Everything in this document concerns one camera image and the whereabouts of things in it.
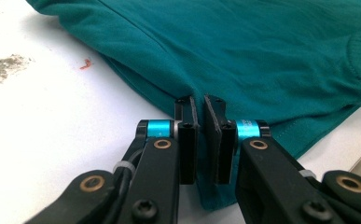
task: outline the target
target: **red mark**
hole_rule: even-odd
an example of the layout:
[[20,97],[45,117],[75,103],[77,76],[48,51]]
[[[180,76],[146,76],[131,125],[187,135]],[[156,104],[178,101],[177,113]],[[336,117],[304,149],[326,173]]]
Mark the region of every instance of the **red mark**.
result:
[[89,59],[84,60],[85,65],[80,67],[81,70],[87,69],[92,65],[92,62]]

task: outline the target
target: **white surface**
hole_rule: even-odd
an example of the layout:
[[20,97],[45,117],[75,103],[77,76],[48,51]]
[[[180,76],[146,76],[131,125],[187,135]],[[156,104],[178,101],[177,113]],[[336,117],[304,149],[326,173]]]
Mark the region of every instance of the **white surface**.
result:
[[[0,59],[27,68],[0,83],[0,223],[22,223],[58,198],[77,175],[111,171],[140,119],[168,119],[131,90],[56,18],[23,1],[0,1]],[[90,59],[92,67],[79,68]],[[361,157],[361,109],[305,154],[319,176]],[[201,210],[195,186],[180,190],[179,223],[243,223],[236,204]]]

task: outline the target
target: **black cable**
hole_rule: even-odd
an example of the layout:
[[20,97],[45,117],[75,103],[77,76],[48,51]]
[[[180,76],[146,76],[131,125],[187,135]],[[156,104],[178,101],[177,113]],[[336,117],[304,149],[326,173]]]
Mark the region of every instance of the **black cable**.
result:
[[[135,167],[137,167],[142,153],[142,149],[133,152],[133,154],[129,157],[128,162],[132,163]],[[120,174],[122,174],[122,177],[119,180],[120,183],[118,185],[118,196],[107,211],[107,215],[103,221],[103,224],[113,224],[117,222],[119,213],[121,212],[122,205],[125,202],[125,198],[128,194],[128,190],[132,181],[132,172],[130,169],[124,167],[119,167],[117,169],[118,170],[116,170],[115,172],[119,172]]]
[[119,213],[121,211],[122,205],[125,202],[125,198],[128,193],[128,189],[132,180],[132,172],[127,168],[119,168],[123,169],[122,178],[120,179],[118,196],[114,200],[113,204],[110,206],[110,209],[107,211],[107,215],[103,221],[103,224],[113,224],[117,222],[119,217]]

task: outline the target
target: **stain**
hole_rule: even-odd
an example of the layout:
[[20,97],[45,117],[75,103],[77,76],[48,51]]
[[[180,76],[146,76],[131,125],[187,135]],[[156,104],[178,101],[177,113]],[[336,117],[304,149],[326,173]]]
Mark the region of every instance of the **stain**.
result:
[[27,63],[28,62],[18,54],[12,54],[8,58],[0,59],[0,83],[8,78],[8,76],[25,69]]
[[84,62],[85,62],[85,65],[80,67],[81,70],[87,69],[92,66],[92,62],[90,61],[90,59],[86,59],[86,60],[84,60]]

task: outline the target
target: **teal shirt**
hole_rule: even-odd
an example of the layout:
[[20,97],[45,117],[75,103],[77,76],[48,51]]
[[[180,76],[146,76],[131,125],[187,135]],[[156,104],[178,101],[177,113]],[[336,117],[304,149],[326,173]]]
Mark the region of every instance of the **teal shirt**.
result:
[[[166,113],[192,94],[201,119],[203,95],[219,96],[229,119],[266,120],[296,158],[361,106],[360,0],[28,2]],[[238,156],[231,184],[215,186],[206,150],[202,139],[203,207],[235,203]]]

